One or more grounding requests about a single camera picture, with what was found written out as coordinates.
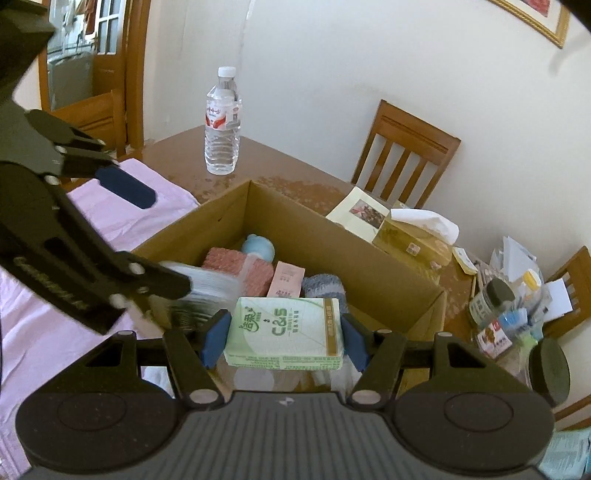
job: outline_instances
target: gray sock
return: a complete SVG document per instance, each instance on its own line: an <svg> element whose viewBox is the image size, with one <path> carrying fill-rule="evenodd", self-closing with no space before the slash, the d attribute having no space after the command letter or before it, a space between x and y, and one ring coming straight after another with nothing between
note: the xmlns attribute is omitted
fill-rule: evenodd
<svg viewBox="0 0 591 480"><path fill-rule="evenodd" d="M306 277L301 283L304 295L308 299L338 299L340 313L349 313L345 287L336 275L321 273Z"/></svg>

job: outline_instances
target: white tissue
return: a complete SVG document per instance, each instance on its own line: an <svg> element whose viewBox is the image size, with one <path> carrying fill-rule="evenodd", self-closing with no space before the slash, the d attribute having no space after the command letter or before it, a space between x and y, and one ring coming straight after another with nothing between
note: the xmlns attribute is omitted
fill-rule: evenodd
<svg viewBox="0 0 591 480"><path fill-rule="evenodd" d="M414 208L393 208L391 212L392 220L422 228L448 245L456 243L460 235L459 227L438 213Z"/></svg>

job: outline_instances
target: wooden door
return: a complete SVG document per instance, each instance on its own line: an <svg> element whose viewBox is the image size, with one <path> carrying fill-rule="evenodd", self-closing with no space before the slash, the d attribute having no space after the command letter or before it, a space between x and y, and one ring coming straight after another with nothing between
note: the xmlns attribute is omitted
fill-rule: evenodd
<svg viewBox="0 0 591 480"><path fill-rule="evenodd" d="M125 91L126 0L98 0L96 6L93 93Z"/></svg>

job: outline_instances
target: pink sponge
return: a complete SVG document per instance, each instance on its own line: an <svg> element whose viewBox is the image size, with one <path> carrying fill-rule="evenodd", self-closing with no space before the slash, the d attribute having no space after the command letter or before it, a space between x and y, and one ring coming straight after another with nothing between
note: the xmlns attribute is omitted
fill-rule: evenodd
<svg viewBox="0 0 591 480"><path fill-rule="evenodd" d="M207 253L202 267L237 277L242 270L245 260L246 254L242 252L214 247ZM265 262L262 258L257 258L251 265L248 275L244 280L245 296L266 296L271 285L271 280L273 280L273 273L273 264Z"/></svg>

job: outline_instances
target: picture frame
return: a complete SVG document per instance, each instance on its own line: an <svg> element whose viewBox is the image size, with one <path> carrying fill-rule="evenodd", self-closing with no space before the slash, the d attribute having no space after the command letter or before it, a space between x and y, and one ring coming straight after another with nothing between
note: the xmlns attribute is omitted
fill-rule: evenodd
<svg viewBox="0 0 591 480"><path fill-rule="evenodd" d="M558 48L569 30L569 10L558 0L489 0L537 30Z"/></svg>

